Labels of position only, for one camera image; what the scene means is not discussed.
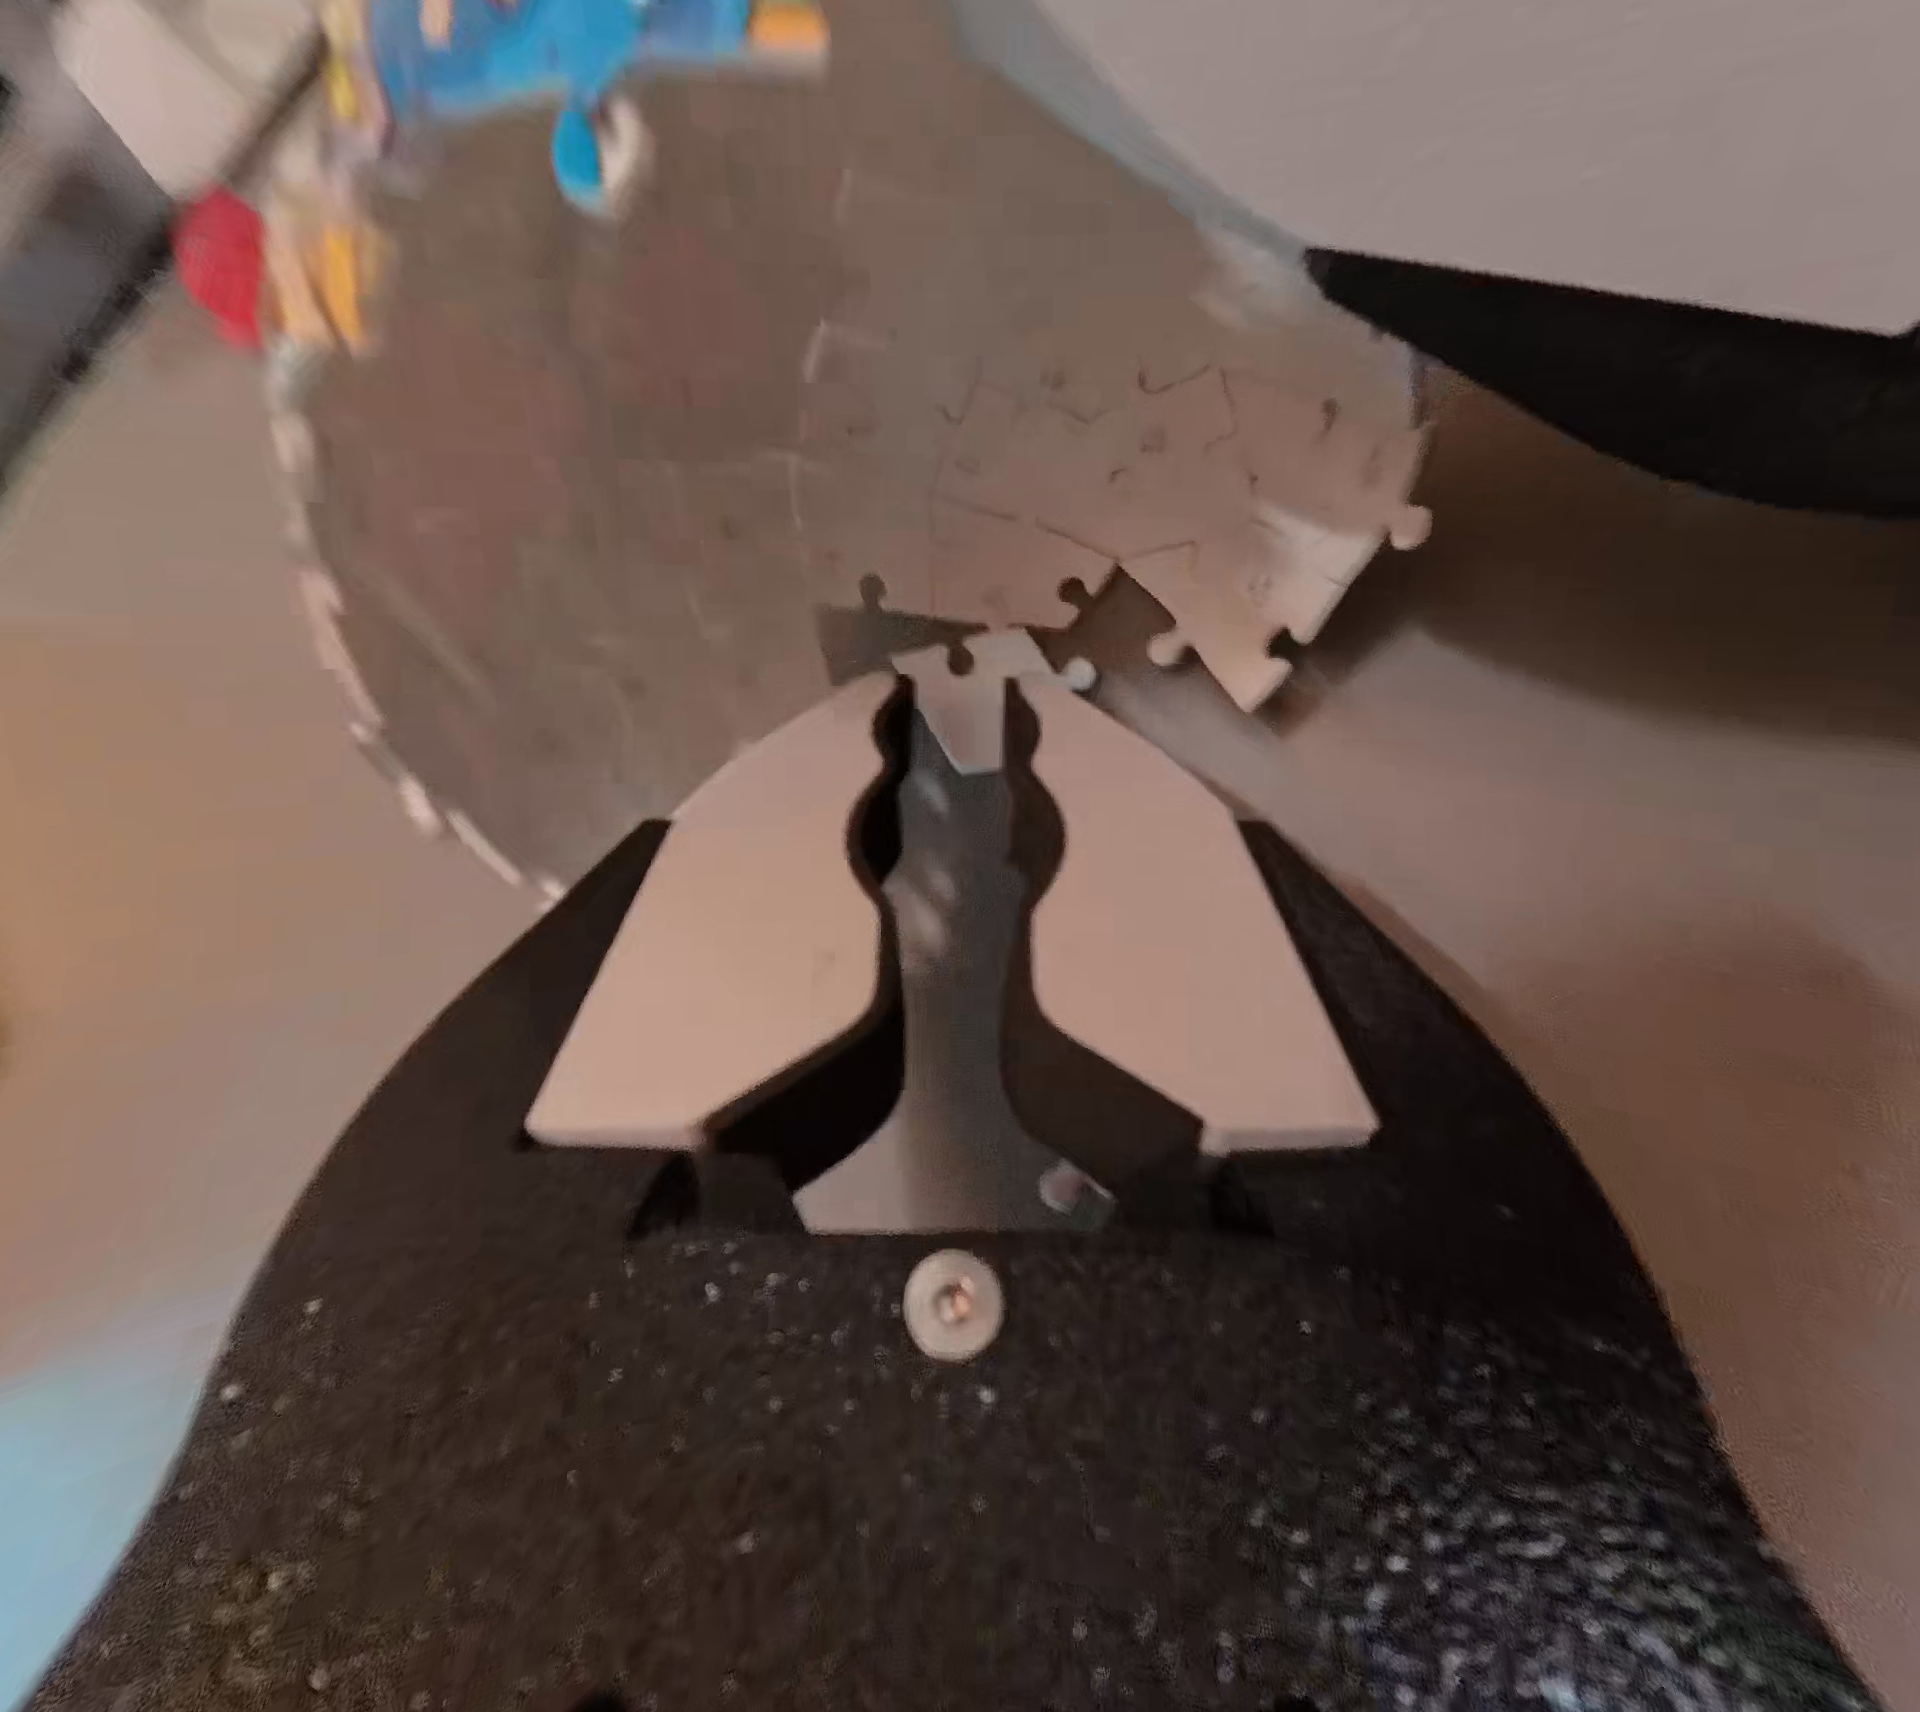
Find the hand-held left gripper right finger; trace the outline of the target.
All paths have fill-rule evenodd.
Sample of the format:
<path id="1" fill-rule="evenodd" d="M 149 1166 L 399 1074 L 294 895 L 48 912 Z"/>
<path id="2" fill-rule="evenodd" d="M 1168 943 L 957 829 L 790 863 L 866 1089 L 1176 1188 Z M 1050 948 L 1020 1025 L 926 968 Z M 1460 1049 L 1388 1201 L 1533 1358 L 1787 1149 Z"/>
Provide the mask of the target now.
<path id="1" fill-rule="evenodd" d="M 1022 926 L 1003 1080 L 1107 1193 L 1267 1150 L 1342 1150 L 1377 1112 L 1260 875 L 1250 826 L 1071 686 L 1005 686 Z"/>

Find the red plastic object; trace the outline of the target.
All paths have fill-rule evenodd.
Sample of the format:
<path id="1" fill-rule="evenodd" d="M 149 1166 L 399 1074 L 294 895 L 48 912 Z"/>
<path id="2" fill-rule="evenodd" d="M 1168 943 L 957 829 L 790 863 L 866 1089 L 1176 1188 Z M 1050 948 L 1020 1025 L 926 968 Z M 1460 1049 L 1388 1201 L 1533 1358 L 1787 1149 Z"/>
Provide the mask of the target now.
<path id="1" fill-rule="evenodd" d="M 172 247 L 179 284 L 216 335 L 267 357 L 276 335 L 276 288 L 265 213 L 216 186 L 179 213 Z"/>

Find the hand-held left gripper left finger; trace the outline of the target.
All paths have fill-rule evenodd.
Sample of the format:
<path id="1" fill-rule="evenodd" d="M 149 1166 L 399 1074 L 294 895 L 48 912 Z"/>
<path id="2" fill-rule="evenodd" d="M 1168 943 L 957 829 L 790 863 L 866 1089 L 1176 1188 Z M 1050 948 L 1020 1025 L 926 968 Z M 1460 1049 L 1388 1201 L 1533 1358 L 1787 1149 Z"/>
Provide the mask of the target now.
<path id="1" fill-rule="evenodd" d="M 525 1112 L 543 1149 L 724 1150 L 802 1188 L 905 1084 L 898 926 L 912 689 L 868 674 L 672 819 Z"/>

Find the grey metal frame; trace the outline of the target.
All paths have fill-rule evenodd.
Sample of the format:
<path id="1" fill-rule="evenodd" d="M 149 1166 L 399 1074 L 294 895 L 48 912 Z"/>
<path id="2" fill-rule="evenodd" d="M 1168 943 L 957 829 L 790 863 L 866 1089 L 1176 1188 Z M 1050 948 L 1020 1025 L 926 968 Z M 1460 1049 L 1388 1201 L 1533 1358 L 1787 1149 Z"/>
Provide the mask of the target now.
<path id="1" fill-rule="evenodd" d="M 70 0 L 3 0 L 3 490 L 164 264 L 172 204 L 54 50 Z"/>

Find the partly built puzzle ball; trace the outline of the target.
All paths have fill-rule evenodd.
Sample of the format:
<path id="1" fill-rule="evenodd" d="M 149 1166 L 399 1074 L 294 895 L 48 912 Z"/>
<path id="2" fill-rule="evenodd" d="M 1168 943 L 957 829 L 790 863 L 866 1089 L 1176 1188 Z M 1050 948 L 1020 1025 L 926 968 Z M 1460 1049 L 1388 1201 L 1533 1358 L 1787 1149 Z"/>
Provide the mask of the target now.
<path id="1" fill-rule="evenodd" d="M 350 0 L 305 592 L 426 826 L 559 887 L 835 685 L 1114 576 L 1245 712 L 1427 541 L 1426 360 L 948 0 Z"/>

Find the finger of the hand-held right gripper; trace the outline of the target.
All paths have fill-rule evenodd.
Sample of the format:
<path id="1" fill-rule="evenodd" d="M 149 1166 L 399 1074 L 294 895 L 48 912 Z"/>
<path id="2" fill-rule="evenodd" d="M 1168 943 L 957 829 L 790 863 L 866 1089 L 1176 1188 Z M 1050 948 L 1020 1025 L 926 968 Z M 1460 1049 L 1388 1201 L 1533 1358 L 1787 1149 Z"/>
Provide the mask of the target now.
<path id="1" fill-rule="evenodd" d="M 1212 221 L 1834 332 L 1916 324 L 1916 0 L 948 0 Z"/>

